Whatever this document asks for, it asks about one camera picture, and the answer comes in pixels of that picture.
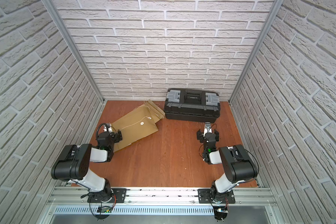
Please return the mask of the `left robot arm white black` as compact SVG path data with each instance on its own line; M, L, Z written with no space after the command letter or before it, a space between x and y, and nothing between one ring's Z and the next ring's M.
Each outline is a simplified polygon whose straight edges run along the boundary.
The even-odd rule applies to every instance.
M90 170L90 163L110 162L114 145L123 140L122 133L110 123L101 123L96 131L97 146L92 144L66 145L54 162L51 177L54 180L82 186L88 193L81 196L88 203L117 202L117 197L107 179Z

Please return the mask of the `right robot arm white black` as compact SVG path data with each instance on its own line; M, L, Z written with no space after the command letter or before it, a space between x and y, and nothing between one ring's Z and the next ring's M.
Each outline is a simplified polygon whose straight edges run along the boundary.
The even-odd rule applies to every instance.
M206 195L210 203L227 202L233 188L256 179L259 166L242 145L217 148L219 133L216 130L212 132L209 128L203 132L198 130L197 139L203 144L203 161L210 165L222 164L224 169L224 174L213 181L210 192Z

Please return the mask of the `brown kraft file bag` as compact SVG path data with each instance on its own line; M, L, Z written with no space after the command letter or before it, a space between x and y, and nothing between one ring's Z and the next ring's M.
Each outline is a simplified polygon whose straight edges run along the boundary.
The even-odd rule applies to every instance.
M159 107L158 104L151 100L144 101L144 105L149 108L152 119L155 123L165 118L165 112Z
M114 145L114 152L158 131L149 108L145 105L135 108L116 120L112 126L117 131L120 130L123 137L122 141Z

